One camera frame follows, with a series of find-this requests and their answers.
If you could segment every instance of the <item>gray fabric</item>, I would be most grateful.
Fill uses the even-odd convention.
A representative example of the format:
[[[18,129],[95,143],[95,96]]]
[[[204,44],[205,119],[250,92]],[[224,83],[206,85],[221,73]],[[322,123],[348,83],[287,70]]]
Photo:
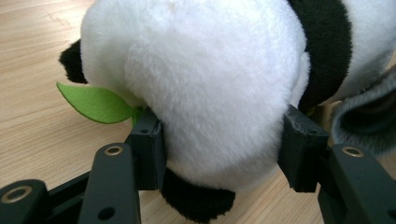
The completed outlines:
[[[361,94],[333,111],[335,144],[349,144],[384,154],[396,149],[396,66]]]

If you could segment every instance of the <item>stuffed panda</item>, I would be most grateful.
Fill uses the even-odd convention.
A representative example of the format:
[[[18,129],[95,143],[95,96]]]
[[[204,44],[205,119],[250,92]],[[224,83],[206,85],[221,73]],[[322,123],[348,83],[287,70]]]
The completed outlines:
[[[164,198],[209,222],[274,172],[289,105],[359,94],[395,48],[394,0],[97,0],[61,63],[152,109]]]

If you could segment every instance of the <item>black metal bracket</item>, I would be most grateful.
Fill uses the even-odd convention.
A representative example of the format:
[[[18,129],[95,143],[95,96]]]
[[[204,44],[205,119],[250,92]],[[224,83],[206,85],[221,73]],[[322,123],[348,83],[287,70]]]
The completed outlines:
[[[395,223],[396,183],[362,148],[328,147],[329,135],[294,107],[278,164],[297,192],[314,192],[327,224]],[[92,170],[47,191],[39,180],[0,189],[0,222],[140,223],[138,191],[161,189],[162,123],[147,109],[124,143],[99,149]]]

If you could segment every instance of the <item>wooden table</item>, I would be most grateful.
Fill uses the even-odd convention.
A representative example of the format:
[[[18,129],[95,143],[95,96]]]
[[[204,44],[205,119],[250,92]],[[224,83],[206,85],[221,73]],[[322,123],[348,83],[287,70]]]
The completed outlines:
[[[91,169],[97,149],[123,142],[129,122],[94,123],[57,91],[67,82],[60,53],[79,39],[92,0],[0,2],[0,188],[17,180],[44,180],[49,189]],[[191,223],[158,191],[141,191],[143,223]],[[278,172],[262,187],[237,195],[213,223],[322,223],[317,194],[289,189]]]

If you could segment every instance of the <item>green leaf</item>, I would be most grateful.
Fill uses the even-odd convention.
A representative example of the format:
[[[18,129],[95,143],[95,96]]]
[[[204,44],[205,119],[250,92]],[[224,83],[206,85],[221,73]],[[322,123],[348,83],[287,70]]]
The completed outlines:
[[[118,123],[133,118],[135,124],[141,108],[130,107],[114,91],[99,87],[70,86],[57,83],[64,99],[84,117],[100,123]]]

